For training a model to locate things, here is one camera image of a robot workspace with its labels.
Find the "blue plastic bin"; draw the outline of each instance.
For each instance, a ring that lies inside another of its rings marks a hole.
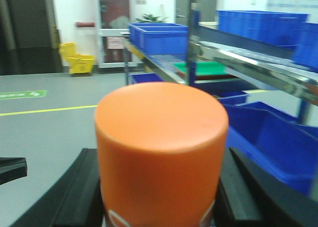
[[[296,64],[306,66],[304,70],[318,73],[317,23],[303,24],[299,45],[292,59]]]
[[[145,73],[131,75],[131,83],[144,83],[144,82],[156,82],[163,81],[156,73]]]
[[[244,91],[222,92],[214,94],[220,97],[218,98],[218,101],[221,104],[231,105],[246,103],[246,99],[249,96],[249,94],[245,93]]]
[[[140,48],[148,55],[185,54],[188,27],[139,28]]]
[[[308,14],[272,11],[220,10],[219,30],[266,42],[296,46]]]
[[[228,147],[236,147],[278,180],[307,195],[318,163],[318,139],[269,111],[225,105]]]
[[[297,117],[290,115],[288,113],[286,113],[283,110],[274,108],[268,104],[265,104],[263,102],[253,102],[253,103],[246,103],[246,104],[239,104],[238,106],[240,107],[244,107],[244,108],[253,108],[253,109],[261,109],[261,110],[267,110],[269,112],[271,112],[274,115],[278,115],[279,117],[281,117],[282,119],[292,123],[295,127],[303,130],[304,132],[308,133],[309,135],[314,136],[315,138],[318,139],[318,127],[314,127],[314,126],[307,126],[307,125],[301,125],[301,124],[297,124]]]
[[[130,40],[140,49],[140,29],[143,27],[186,27],[176,23],[129,23]]]
[[[253,102],[253,103],[245,103],[245,104],[239,104],[239,106],[241,107],[245,107],[245,108],[254,108],[254,109],[262,109],[262,110],[267,110],[272,112],[273,114],[278,115],[279,117],[281,117],[282,119],[288,121],[288,122],[292,122],[295,123],[297,121],[297,118],[293,115],[290,115],[286,112],[284,112],[283,110],[277,109],[273,106],[270,106],[268,104],[265,104],[261,101],[258,102]]]

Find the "orange bottle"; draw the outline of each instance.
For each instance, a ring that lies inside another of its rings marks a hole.
[[[95,113],[101,193],[115,227],[205,227],[228,116],[209,94],[150,82],[105,96]]]

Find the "glass door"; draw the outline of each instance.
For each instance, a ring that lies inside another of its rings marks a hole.
[[[131,5],[131,0],[96,0],[99,68],[125,66],[121,32],[128,32]],[[130,62],[129,65],[135,66],[136,63]]]

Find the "red handle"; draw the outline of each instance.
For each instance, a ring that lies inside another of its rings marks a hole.
[[[95,27],[94,22],[77,22],[76,27]]]

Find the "green floor sign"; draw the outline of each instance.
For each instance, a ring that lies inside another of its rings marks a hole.
[[[0,100],[2,100],[2,99],[38,98],[38,97],[46,96],[46,93],[47,93],[46,90],[6,92],[6,93],[0,93]]]

